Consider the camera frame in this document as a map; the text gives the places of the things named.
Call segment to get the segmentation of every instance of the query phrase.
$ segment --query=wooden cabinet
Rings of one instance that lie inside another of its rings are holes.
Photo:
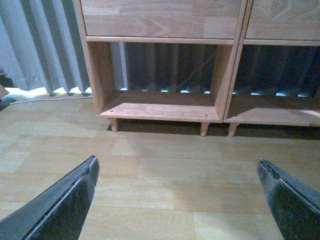
[[[320,0],[75,0],[96,112],[237,126],[320,126],[319,98],[233,95],[244,45],[320,46]],[[110,42],[217,45],[210,94],[115,90]]]
[[[88,36],[234,39],[241,0],[81,0]]]
[[[320,46],[320,1],[249,0],[245,16],[248,21],[243,24],[223,119],[223,122],[230,123],[229,136],[234,136],[239,124],[320,126],[319,94],[314,97],[233,94],[244,45],[271,48]],[[273,61],[280,62],[280,59],[275,58]],[[320,69],[319,57],[312,64],[315,69]],[[275,67],[272,71],[276,73],[278,69]]]
[[[246,39],[320,40],[319,0],[254,0]]]

